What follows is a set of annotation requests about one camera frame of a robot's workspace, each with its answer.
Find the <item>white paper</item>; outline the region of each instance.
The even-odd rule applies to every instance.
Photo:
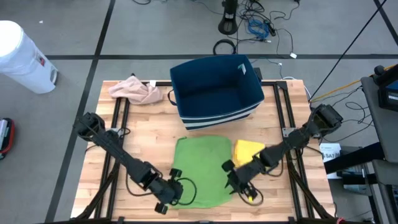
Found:
[[[292,57],[292,58],[294,58],[294,59],[296,59],[297,58],[297,54],[295,54],[295,53],[290,53],[290,56]]]
[[[241,64],[240,66],[238,66],[238,69],[241,68],[243,75],[246,74],[246,67],[244,66],[244,64]]]
[[[338,143],[322,143],[320,145],[323,154],[323,162],[332,160],[340,156],[340,144]],[[340,179],[336,173],[328,174],[328,179]]]
[[[152,87],[156,87],[156,80],[149,80],[149,84],[150,84]]]

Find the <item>yellow object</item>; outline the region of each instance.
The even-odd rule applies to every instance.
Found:
[[[253,155],[265,148],[265,144],[246,140],[237,140],[233,155],[233,162],[236,167],[247,164],[252,161]]]
[[[388,70],[388,69],[390,69],[390,68],[392,68],[392,67],[394,67],[394,66],[396,66],[396,65],[390,65],[390,66],[384,68],[384,71],[386,71],[386,70]],[[328,95],[330,95],[330,94],[332,94],[332,93],[334,93],[334,92],[336,92],[336,91],[342,90],[342,89],[344,89],[344,88],[350,87],[350,86],[354,85],[355,83],[359,83],[359,82],[360,82],[360,80],[353,81],[353,82],[350,83],[350,84],[347,84],[347,85],[345,85],[345,86],[339,87],[339,88],[337,88],[337,89],[335,89],[335,90],[332,90],[332,91],[330,91],[330,92],[328,92],[328,93],[323,94],[322,96],[318,96],[318,97],[316,97],[315,99],[311,100],[310,102],[311,102],[311,103],[318,102],[318,101],[320,101],[320,99],[324,98],[325,96],[328,96]]]

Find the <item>wooden tabletop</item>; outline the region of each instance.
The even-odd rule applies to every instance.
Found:
[[[107,128],[111,126],[116,101],[109,96],[108,88],[117,82],[103,82],[96,109],[96,113],[105,120]],[[297,127],[300,127],[307,121],[310,114],[304,84],[301,80],[289,80],[287,84],[295,123]],[[163,174],[170,172],[175,144],[183,136],[215,134],[226,136],[233,143],[237,139],[245,139],[263,142],[266,145],[278,144],[282,140],[275,96],[271,86],[262,87],[265,100],[248,118],[198,131],[187,131],[178,116],[177,108],[168,101],[167,93],[172,87],[159,88],[164,94],[163,101],[151,105],[130,106],[127,127],[131,130],[131,134],[126,136],[123,147],[133,157],[152,163]],[[285,123],[288,124],[282,91],[279,95]],[[118,127],[121,126],[123,105],[124,101],[121,103]],[[319,149],[315,140],[311,140],[309,146]],[[86,153],[71,217],[79,215],[99,189],[104,157],[105,151],[99,147],[93,147]],[[326,210],[333,215],[335,208],[321,155],[311,150],[304,150],[303,161],[310,190]],[[113,220],[124,216],[126,220],[130,221],[287,221],[287,217],[295,216],[295,210],[286,163],[284,165],[285,171],[281,177],[258,175],[253,180],[253,184],[264,194],[264,203],[258,207],[246,205],[237,194],[234,194],[230,202],[219,207],[180,210],[169,207],[166,215],[160,215],[154,211],[155,204],[158,202],[154,196],[133,197],[129,195],[125,184],[126,170],[121,167]],[[279,173],[280,167],[273,172]],[[133,192],[142,193],[132,180],[129,179],[128,184]],[[307,211],[301,190],[299,190],[299,195],[303,216],[306,217]],[[108,195],[104,198],[103,216],[106,213],[107,202]]]

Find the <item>black cable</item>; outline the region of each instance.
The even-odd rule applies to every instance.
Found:
[[[337,204],[336,204],[336,202],[333,202],[333,204],[335,205],[335,218],[337,218]]]
[[[313,147],[310,147],[310,146],[305,146],[305,147],[307,147],[307,148],[309,148],[309,149],[321,154],[322,155],[322,159],[323,159],[323,153],[321,151],[319,151],[318,149],[315,149]],[[297,155],[298,157],[292,158],[292,160],[297,160],[299,157],[303,156],[303,153],[304,153],[304,148],[300,149],[300,154]]]
[[[135,194],[135,193],[133,193],[133,192],[130,190],[130,187],[129,187],[129,176],[128,176],[127,171],[126,171],[126,188],[127,188],[127,191],[128,191],[132,196],[135,196],[135,197],[142,197],[142,196],[152,195],[152,194],[155,193],[155,192],[148,192],[148,193],[143,193],[143,194]]]
[[[352,43],[350,43],[350,45],[348,46],[348,48],[344,51],[344,53],[340,56],[340,58],[337,60],[337,62],[335,63],[335,65],[333,66],[333,68],[330,70],[329,74],[323,79],[323,81],[321,82],[321,84],[318,86],[317,90],[315,90],[315,92],[312,94],[312,96],[310,97],[310,99],[308,101],[311,101],[311,99],[315,96],[315,94],[317,93],[317,91],[321,88],[321,86],[324,84],[324,82],[329,78],[330,74],[335,70],[335,68],[337,67],[337,65],[339,64],[340,60],[344,57],[344,55],[347,53],[347,51],[351,48],[351,46],[355,43],[356,39],[358,39],[358,37],[362,34],[363,30],[365,30],[365,28],[369,25],[369,23],[372,21],[373,17],[379,12],[379,10],[381,9],[381,7],[383,7],[384,3],[386,3],[387,0],[384,0],[381,5],[377,8],[376,12],[374,12],[374,14],[371,16],[371,18],[366,22],[365,26],[361,29],[361,31],[358,33],[358,35],[354,38],[354,40],[352,41]]]
[[[245,200],[242,197],[242,194],[240,192],[238,192],[238,195],[239,195],[239,197],[242,199],[242,201],[244,203],[246,203],[246,204],[248,204],[250,206],[259,206],[259,205],[261,205],[264,202],[264,196],[263,196],[262,192],[259,189],[255,188],[254,185],[251,182],[249,182],[249,183],[250,183],[251,187],[260,195],[260,197],[261,197],[260,201],[257,202],[257,203],[251,203],[251,202],[248,202],[247,200]]]
[[[351,93],[349,93],[348,96],[343,97],[342,99],[340,99],[340,100],[336,101],[335,103],[333,103],[333,104],[332,104],[332,107],[335,106],[337,103],[339,103],[339,102],[341,102],[341,101],[347,99],[348,97],[350,97],[352,94],[354,94],[354,93],[355,93],[356,91],[358,91],[360,88],[362,88],[362,87],[360,86],[360,87],[356,88],[355,90],[351,91]]]
[[[139,5],[141,5],[141,6],[145,6],[145,5],[149,4],[152,0],[148,0],[147,2],[137,2],[136,0],[132,0],[132,1],[137,3],[137,4],[139,4]]]
[[[330,141],[330,140],[327,140],[327,138],[325,138],[325,137],[323,137],[323,138],[324,138],[326,141],[331,142],[331,143],[340,142],[340,141],[342,141],[342,140],[344,140],[344,139],[346,139],[346,138],[348,138],[348,137],[351,137],[351,136],[353,136],[354,134],[360,133],[361,131],[363,131],[363,130],[365,130],[366,128],[370,127],[370,125],[372,125],[372,122],[373,122],[373,120],[372,120],[365,128],[360,129],[359,131],[356,131],[356,132],[354,132],[354,133],[352,133],[352,134],[350,134],[350,135],[348,135],[348,136],[345,136],[345,137],[343,137],[343,138],[341,138],[341,139],[339,139],[339,140]]]
[[[339,94],[335,94],[335,95],[333,95],[333,96],[328,96],[328,97],[325,97],[324,99],[322,99],[322,100],[320,101],[320,103],[322,103],[323,101],[325,101],[325,100],[327,100],[327,99],[330,99],[330,98],[336,97],[336,96],[340,96],[340,95],[344,95],[344,94],[350,94],[350,93],[356,92],[356,91],[358,91],[358,90],[359,90],[359,88],[361,88],[361,86],[360,86],[360,87],[358,87],[357,89],[355,89],[355,90],[351,90],[351,91],[349,91],[349,92],[345,92],[345,93],[339,93]]]
[[[232,47],[232,54],[236,54],[236,46],[235,46],[234,42],[232,42],[232,40],[229,40],[229,39],[221,39],[221,40],[217,41],[217,43],[214,45],[213,55],[218,55],[216,52],[216,48],[217,48],[217,46],[219,46],[222,43],[229,44]]]
[[[89,151],[91,148],[95,147],[95,146],[97,146],[97,145],[93,145],[93,146],[88,147],[88,148],[86,149],[85,153],[86,153],[87,151]]]
[[[365,214],[367,214],[367,213],[369,213],[369,212],[373,212],[373,210],[369,210],[369,211],[367,211],[367,212],[361,213],[361,214],[356,215],[356,216],[354,216],[354,217],[345,218],[345,220],[350,220],[350,219],[353,219],[353,218],[356,218],[356,217],[360,217],[361,215],[365,215]]]
[[[193,185],[193,188],[195,189],[195,193],[193,193],[193,197],[192,197],[190,202],[188,202],[188,203],[178,202],[178,204],[179,205],[190,205],[190,204],[192,204],[195,201],[195,198],[197,197],[198,188],[197,188],[196,184],[193,182],[193,180],[189,179],[188,177],[179,178],[176,181],[180,182],[181,180],[187,180],[187,181],[191,182],[192,185]]]
[[[281,163],[280,173],[270,174],[269,173],[270,171],[269,171],[269,172],[267,172],[267,175],[270,175],[271,177],[280,177],[284,173],[284,159],[283,158],[280,160],[280,163]]]
[[[284,30],[284,31],[286,31],[286,32],[290,35],[290,43],[291,43],[291,46],[292,46],[292,50],[290,51],[290,53],[292,53],[293,50],[294,50],[294,46],[293,46],[293,35],[292,35],[287,29],[284,29],[284,28],[280,28],[280,29],[276,29],[276,30],[275,30],[276,35],[278,36],[278,44],[276,45],[276,55],[277,55],[279,58],[284,58],[284,59],[286,59],[285,57],[280,56],[279,53],[278,53],[279,42],[280,42],[280,37],[279,37],[279,32],[278,32],[278,30]]]
[[[359,108],[353,108],[353,107],[348,106],[348,104],[350,104],[350,103],[358,106]],[[361,105],[359,105],[358,103],[355,103],[353,101],[347,102],[347,103],[345,103],[345,105],[346,105],[347,108],[349,108],[351,110],[362,110],[363,117],[361,119],[359,119],[359,120],[357,120],[357,119],[347,119],[347,120],[343,121],[342,123],[345,123],[345,122],[348,122],[348,121],[356,121],[357,124],[369,124],[369,123],[364,122],[364,120],[371,115],[371,114],[366,115],[365,109],[369,108],[368,106],[363,108]]]
[[[235,39],[236,40],[236,52],[237,54],[239,53],[239,43],[244,42],[244,41],[254,41],[254,42],[264,42],[264,39],[258,39],[257,37],[253,37],[250,39],[239,39],[239,27],[241,26],[243,21],[249,21],[250,19],[253,19],[254,17],[260,18],[264,23],[269,23],[270,26],[273,26],[273,23],[271,20],[262,14],[262,12],[265,11],[264,7],[262,6],[261,3],[253,0],[246,0],[242,1],[239,6],[242,5],[244,6],[243,10],[240,10],[240,13],[238,14],[239,18],[241,18],[241,21],[238,24],[238,30],[236,31],[236,38],[231,37],[227,35],[229,38]]]
[[[322,157],[323,157],[323,153],[322,153],[321,151],[319,151],[318,149],[315,149],[315,148],[313,148],[313,147],[310,147],[310,146],[305,146],[305,147],[307,147],[307,148],[309,148],[309,149],[311,149],[311,150],[313,150],[313,151],[315,151],[315,152],[317,152],[317,153],[321,154],[321,155],[322,155]]]
[[[124,136],[126,136],[126,135],[128,135],[128,134],[131,133],[131,130],[130,130],[129,128],[119,128],[118,134],[119,134],[119,132],[120,132],[121,130],[124,130],[124,131],[123,131],[123,134],[121,134],[121,135],[119,136],[119,139],[121,139],[121,138],[123,138]]]
[[[296,6],[295,8],[293,8],[293,9],[290,11],[289,18],[285,18],[286,13],[281,12],[281,11],[271,11],[271,12],[269,12],[269,18],[272,19],[271,13],[273,13],[273,12],[278,12],[278,13],[282,13],[284,16],[277,16],[277,17],[275,17],[275,19],[284,19],[284,20],[287,21],[287,20],[289,20],[289,19],[292,17],[293,11],[294,11],[295,9],[299,8],[299,7],[300,7],[300,2],[297,1],[297,6]]]
[[[192,2],[194,2],[194,3],[198,3],[198,4],[202,4],[202,5],[204,5],[210,12],[212,12],[212,13],[214,13],[214,14],[217,14],[217,15],[224,15],[223,13],[219,13],[219,12],[215,12],[215,11],[213,11],[213,10],[211,10],[205,3],[203,3],[203,2],[198,2],[197,0],[191,0]]]

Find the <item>fabric bin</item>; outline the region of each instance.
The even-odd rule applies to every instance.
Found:
[[[264,100],[245,55],[192,60],[170,69],[178,113],[187,130],[248,117]]]

